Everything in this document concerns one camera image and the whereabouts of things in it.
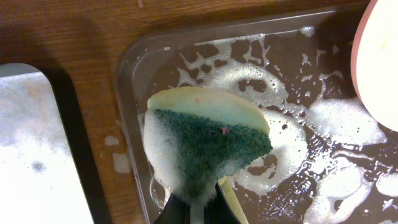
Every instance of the pink bowl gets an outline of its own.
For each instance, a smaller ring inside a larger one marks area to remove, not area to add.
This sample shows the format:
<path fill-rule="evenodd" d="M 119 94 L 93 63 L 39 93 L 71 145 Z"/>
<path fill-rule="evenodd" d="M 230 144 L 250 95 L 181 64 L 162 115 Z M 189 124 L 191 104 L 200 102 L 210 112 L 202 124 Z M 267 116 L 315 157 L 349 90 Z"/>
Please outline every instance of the pink bowl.
<path fill-rule="evenodd" d="M 369 113 L 398 131 L 398 0 L 372 0 L 355 34 L 351 53 L 354 88 Z"/>

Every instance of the wood grain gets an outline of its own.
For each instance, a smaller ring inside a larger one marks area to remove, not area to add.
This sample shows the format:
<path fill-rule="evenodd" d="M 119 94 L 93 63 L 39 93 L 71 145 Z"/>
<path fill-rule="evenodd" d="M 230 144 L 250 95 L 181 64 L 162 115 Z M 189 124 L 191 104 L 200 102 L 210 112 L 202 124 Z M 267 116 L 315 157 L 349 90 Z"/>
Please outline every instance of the wood grain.
<path fill-rule="evenodd" d="M 112 76 L 123 49 L 143 34 L 332 6 L 357 0 L 2 0 L 0 63 L 61 66 L 71 76 L 115 224 L 145 223 L 134 178 L 118 174 L 126 152 Z M 106 136 L 120 139 L 108 147 Z"/>

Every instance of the foam residue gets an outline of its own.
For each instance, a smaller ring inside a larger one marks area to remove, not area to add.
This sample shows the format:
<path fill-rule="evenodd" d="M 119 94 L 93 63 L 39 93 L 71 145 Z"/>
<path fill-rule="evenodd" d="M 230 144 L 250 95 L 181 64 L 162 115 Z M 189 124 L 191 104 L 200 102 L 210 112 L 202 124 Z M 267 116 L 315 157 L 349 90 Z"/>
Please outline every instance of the foam residue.
<path fill-rule="evenodd" d="M 106 136 L 105 137 L 105 145 L 106 146 L 117 146 L 117 145 L 119 145 L 119 139 L 114 136 Z"/>
<path fill-rule="evenodd" d="M 177 140 L 169 130 L 163 127 L 152 110 L 148 110 L 145 115 L 143 139 L 145 153 L 154 167 L 156 180 L 163 187 L 174 192 L 180 183 L 175 166 Z"/>
<path fill-rule="evenodd" d="M 325 139 L 330 138 L 333 142 L 368 145 L 387 141 L 377 121 L 357 97 L 342 100 L 318 99 L 307 113 L 307 126 L 316 127 L 315 134 Z"/>
<path fill-rule="evenodd" d="M 306 37 L 311 37 L 315 33 L 315 27 L 303 27 L 300 32 Z"/>
<path fill-rule="evenodd" d="M 253 57 L 253 56 L 251 55 L 251 50 L 252 50 L 252 47 L 251 47 L 251 45 L 249 45 L 249 50 L 243 55 L 243 58 L 244 58 L 246 61 L 254 60 L 254 61 L 256 61 L 257 63 L 261 63 L 261 59 L 260 59 L 260 58 Z"/>
<path fill-rule="evenodd" d="M 317 65 L 318 65 L 319 56 L 326 54 L 326 53 L 327 53 L 326 50 L 318 50 L 317 49 L 317 58 L 316 58 Z"/>
<path fill-rule="evenodd" d="M 331 77 L 332 75 L 334 75 L 336 78 L 340 78 L 340 79 L 344 80 L 344 77 L 343 77 L 343 74 L 341 73 L 341 71 L 335 70 L 330 74 L 320 74 L 318 79 L 322 81 L 322 92 L 321 92 L 321 94 L 318 95 L 319 100 L 322 100 L 323 94 L 325 93 L 325 90 L 326 90 L 325 80 L 327 78 Z"/>
<path fill-rule="evenodd" d="M 384 211 L 385 209 L 391 207 L 392 201 L 393 201 L 393 199 L 383 201 L 383 209 L 382 209 L 382 211 Z"/>
<path fill-rule="evenodd" d="M 271 154 L 275 155 L 278 162 L 276 169 L 271 167 L 261 175 L 252 175 L 247 169 L 236 174 L 233 179 L 244 188 L 250 189 L 258 195 L 265 195 L 271 188 L 278 186 L 283 180 L 291 176 L 304 161 L 307 153 L 305 133 L 298 123 L 291 117 L 276 111 L 264 110 L 274 148 Z M 258 158 L 251 167 L 262 166 L 263 159 Z"/>
<path fill-rule="evenodd" d="M 130 173 L 131 165 L 126 153 L 112 153 L 114 170 L 120 174 Z"/>
<path fill-rule="evenodd" d="M 304 82 L 305 80 L 310 80 L 312 78 L 312 75 L 305 75 L 301 78 L 301 82 Z"/>
<path fill-rule="evenodd" d="M 304 223 L 341 223 L 369 195 L 373 183 L 363 179 L 365 169 L 344 157 L 336 160 L 336 167 L 318 182 L 318 193 L 304 215 Z M 338 211 L 334 209 L 337 200 L 343 201 Z"/>
<path fill-rule="evenodd" d="M 189 73 L 181 68 L 177 68 L 177 70 L 180 72 L 180 80 L 178 81 L 177 86 L 181 86 L 182 84 L 186 83 L 191 86 L 197 85 L 196 81 L 191 78 Z"/>
<path fill-rule="evenodd" d="M 303 56 L 303 62 L 301 64 L 305 65 L 307 63 L 311 65 L 311 62 L 308 60 L 308 55 L 306 55 L 305 53 L 302 53 L 301 55 Z"/>
<path fill-rule="evenodd" d="M 398 222 L 393 223 L 391 220 L 386 220 L 386 221 L 380 222 L 380 224 L 398 224 Z"/>
<path fill-rule="evenodd" d="M 344 151 L 344 150 L 337 150 L 331 156 L 332 156 L 332 158 L 335 158 L 340 155 L 345 155 L 345 156 L 348 156 L 351 158 L 357 158 L 357 159 L 369 159 L 370 161 L 374 160 L 374 158 L 368 157 L 365 154 L 357 154 L 357 153 L 354 153 L 351 151 Z"/>
<path fill-rule="evenodd" d="M 397 173 L 383 174 L 376 182 L 376 187 L 378 191 L 390 197 L 398 197 L 398 191 L 396 189 L 396 186 L 398 186 Z"/>

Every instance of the kitchen sponge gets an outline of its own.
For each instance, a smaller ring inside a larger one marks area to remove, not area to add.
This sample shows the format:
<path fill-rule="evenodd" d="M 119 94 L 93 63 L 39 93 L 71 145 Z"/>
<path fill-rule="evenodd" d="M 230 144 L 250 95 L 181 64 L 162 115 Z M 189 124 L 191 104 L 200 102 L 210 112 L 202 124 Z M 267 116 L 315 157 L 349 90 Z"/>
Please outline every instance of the kitchen sponge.
<path fill-rule="evenodd" d="M 218 179 L 234 175 L 272 147 L 257 106 L 221 90 L 183 87 L 148 100 L 144 149 L 155 178 L 198 208 L 216 194 Z"/>

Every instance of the metal tray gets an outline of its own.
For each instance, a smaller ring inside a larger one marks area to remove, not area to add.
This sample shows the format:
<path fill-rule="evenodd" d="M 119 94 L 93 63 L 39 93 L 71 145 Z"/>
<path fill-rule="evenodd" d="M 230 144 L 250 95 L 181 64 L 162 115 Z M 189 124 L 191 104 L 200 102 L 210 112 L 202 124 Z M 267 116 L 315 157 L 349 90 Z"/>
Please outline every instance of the metal tray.
<path fill-rule="evenodd" d="M 186 85 L 235 93 L 270 124 L 273 153 L 231 178 L 249 223 L 397 221 L 398 133 L 368 114 L 349 72 L 366 5 L 152 35 L 128 48 L 115 84 L 147 223 L 164 192 L 142 148 L 146 101 Z"/>
<path fill-rule="evenodd" d="M 0 105 L 0 223 L 94 223 L 46 76 L 0 65 Z"/>

